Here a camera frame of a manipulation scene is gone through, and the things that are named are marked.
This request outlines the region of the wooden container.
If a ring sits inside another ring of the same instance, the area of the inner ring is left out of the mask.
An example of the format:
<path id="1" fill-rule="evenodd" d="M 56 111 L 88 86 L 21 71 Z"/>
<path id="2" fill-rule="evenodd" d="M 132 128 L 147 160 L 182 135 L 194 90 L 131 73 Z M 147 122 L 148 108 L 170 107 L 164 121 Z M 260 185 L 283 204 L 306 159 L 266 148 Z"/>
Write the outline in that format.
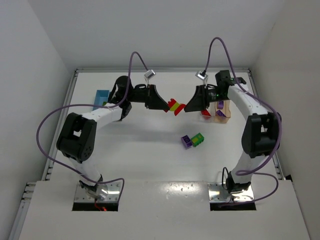
<path id="1" fill-rule="evenodd" d="M 224 101 L 224 108 L 223 109 L 218 109 L 218 101 L 216 102 L 212 102 L 210 104 L 210 113 L 214 115 L 214 121 L 213 123 L 217 123 L 217 124 L 226 124 L 229 119 L 231 118 L 231 111 L 230 111 L 230 100 L 223 100 Z M 217 110 L 221 110 L 226 117 L 220 117 L 220 116 L 216 116 L 216 111 Z"/>

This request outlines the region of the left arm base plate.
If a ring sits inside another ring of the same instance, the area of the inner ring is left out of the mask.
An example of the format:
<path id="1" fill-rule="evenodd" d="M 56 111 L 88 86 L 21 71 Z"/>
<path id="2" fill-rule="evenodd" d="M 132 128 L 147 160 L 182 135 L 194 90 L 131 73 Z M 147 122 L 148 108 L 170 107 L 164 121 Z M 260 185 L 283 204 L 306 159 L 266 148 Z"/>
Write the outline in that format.
<path id="1" fill-rule="evenodd" d="M 96 192 L 82 188 L 81 184 L 78 183 L 75 189 L 74 202 L 93 204 L 95 199 L 97 199 L 99 203 L 117 203 L 121 189 L 122 183 L 120 181 L 102 184 L 97 187 Z"/>

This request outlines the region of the light blue container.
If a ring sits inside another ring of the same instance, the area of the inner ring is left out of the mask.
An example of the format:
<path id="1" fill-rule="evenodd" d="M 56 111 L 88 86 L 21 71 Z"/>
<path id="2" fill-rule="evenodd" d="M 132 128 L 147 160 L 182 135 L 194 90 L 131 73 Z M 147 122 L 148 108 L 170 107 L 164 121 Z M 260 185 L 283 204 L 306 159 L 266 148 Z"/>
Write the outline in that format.
<path id="1" fill-rule="evenodd" d="M 99 89 L 96 91 L 95 99 L 94 99 L 94 107 L 93 110 L 98 109 L 97 106 L 102 106 L 103 102 L 108 102 L 109 98 L 109 90 Z"/>

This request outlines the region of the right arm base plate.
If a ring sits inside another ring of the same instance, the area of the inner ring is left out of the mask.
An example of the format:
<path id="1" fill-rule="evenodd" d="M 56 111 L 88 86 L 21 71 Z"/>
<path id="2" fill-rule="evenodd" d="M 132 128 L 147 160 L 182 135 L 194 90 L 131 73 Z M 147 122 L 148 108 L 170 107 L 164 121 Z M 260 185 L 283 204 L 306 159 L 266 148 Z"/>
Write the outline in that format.
<path id="1" fill-rule="evenodd" d="M 248 190 L 228 193 L 225 184 L 221 182 L 209 182 L 207 184 L 209 202 L 213 204 L 250 202 L 255 199 L 252 187 Z"/>

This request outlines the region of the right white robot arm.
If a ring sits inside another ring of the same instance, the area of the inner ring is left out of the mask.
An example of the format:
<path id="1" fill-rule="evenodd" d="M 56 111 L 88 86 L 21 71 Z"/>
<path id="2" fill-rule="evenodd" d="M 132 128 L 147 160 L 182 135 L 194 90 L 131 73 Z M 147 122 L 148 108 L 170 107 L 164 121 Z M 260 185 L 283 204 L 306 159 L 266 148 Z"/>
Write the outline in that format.
<path id="1" fill-rule="evenodd" d="M 246 191 L 253 174 L 262 169 L 279 148 L 281 117 L 249 92 L 243 78 L 231 77 L 229 70 L 219 71 L 215 80 L 215 86 L 198 85 L 184 111 L 204 111 L 210 103 L 226 100 L 235 104 L 246 121 L 241 137 L 243 152 L 237 165 L 228 173 L 225 186 L 230 194 Z"/>

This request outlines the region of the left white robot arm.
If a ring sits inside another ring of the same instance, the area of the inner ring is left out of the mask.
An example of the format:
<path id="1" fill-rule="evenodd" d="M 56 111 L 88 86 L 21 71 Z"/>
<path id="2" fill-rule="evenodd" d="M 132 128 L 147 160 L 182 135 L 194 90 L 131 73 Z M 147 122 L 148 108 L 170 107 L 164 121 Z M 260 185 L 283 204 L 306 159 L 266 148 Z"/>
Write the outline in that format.
<path id="1" fill-rule="evenodd" d="M 81 187 L 92 195 L 98 193 L 98 186 L 103 183 L 102 175 L 89 161 L 94 151 L 97 130 L 122 121 L 131 111 L 132 103 L 143 103 L 149 110 L 167 112 L 170 109 L 154 84 L 132 86 L 129 78 L 123 75 L 116 79 L 106 105 L 91 112 L 72 112 L 67 115 L 56 147 L 80 172 Z"/>

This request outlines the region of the small purple lego piece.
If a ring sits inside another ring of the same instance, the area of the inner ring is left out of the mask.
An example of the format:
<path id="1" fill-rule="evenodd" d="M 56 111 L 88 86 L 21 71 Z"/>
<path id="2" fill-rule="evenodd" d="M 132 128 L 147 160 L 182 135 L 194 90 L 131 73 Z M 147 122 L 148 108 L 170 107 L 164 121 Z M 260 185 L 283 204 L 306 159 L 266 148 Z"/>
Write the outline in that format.
<path id="1" fill-rule="evenodd" d="M 221 110 L 217 110 L 215 112 L 216 116 L 219 116 L 219 117 L 223 117 L 223 118 L 226 118 L 227 116 L 221 111 Z"/>

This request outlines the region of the purple lego brick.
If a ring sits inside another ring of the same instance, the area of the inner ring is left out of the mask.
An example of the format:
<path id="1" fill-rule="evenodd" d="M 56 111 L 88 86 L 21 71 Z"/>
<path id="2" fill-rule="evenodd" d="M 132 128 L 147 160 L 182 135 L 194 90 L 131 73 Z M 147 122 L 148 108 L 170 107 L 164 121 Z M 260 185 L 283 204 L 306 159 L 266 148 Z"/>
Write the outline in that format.
<path id="1" fill-rule="evenodd" d="M 191 141 L 191 139 L 189 138 L 188 135 L 184 135 L 180 139 L 181 139 L 181 142 L 182 142 L 183 146 L 186 149 L 189 149 L 190 147 L 193 146 L 193 143 L 192 143 L 192 141 Z"/>

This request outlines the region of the red rounded lego brick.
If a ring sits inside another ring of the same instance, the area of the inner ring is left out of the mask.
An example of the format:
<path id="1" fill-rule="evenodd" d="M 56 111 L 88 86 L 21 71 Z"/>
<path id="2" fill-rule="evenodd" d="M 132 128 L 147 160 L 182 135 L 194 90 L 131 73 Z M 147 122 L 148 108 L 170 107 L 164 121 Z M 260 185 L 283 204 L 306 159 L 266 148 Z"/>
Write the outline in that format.
<path id="1" fill-rule="evenodd" d="M 204 117 L 211 117 L 211 114 L 206 109 L 202 110 L 200 113 Z"/>

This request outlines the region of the clear plastic container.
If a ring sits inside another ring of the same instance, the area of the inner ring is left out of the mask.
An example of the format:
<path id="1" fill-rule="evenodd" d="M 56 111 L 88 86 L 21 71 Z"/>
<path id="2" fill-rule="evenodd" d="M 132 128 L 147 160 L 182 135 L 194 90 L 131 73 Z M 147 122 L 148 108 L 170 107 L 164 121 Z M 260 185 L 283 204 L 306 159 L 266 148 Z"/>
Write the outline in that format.
<path id="1" fill-rule="evenodd" d="M 205 123 L 213 123 L 215 116 L 207 109 L 200 111 L 199 120 Z"/>

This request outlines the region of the lime lego plate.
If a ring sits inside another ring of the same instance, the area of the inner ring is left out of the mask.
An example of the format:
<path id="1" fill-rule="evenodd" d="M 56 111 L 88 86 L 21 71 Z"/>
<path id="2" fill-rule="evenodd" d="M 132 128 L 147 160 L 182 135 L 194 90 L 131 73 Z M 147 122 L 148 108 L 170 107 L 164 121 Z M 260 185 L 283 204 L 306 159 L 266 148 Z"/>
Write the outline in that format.
<path id="1" fill-rule="evenodd" d="M 173 102 L 173 101 L 169 102 L 168 106 L 169 106 L 171 112 L 174 112 L 174 111 L 177 111 L 177 110 L 181 111 L 181 109 L 184 108 L 184 104 L 183 103 L 178 103 L 176 101 L 175 102 Z"/>

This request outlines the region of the purple lego in container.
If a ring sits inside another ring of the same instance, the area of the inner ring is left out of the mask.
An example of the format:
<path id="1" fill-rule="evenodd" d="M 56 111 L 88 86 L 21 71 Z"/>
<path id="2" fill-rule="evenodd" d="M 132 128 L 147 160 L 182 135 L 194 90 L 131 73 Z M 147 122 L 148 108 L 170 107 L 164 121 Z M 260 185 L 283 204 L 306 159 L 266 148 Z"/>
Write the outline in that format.
<path id="1" fill-rule="evenodd" d="M 224 101 L 219 101 L 217 104 L 218 109 L 223 109 L 224 108 Z"/>

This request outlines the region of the red lego brick stack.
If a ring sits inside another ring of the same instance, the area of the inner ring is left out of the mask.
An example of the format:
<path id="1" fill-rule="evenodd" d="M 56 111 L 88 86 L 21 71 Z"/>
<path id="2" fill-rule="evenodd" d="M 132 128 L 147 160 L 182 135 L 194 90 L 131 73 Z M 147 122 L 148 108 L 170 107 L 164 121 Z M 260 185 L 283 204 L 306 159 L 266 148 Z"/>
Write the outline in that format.
<path id="1" fill-rule="evenodd" d="M 168 102 L 168 107 L 171 112 L 174 112 L 179 107 L 179 105 L 180 104 L 173 98 L 171 98 Z"/>

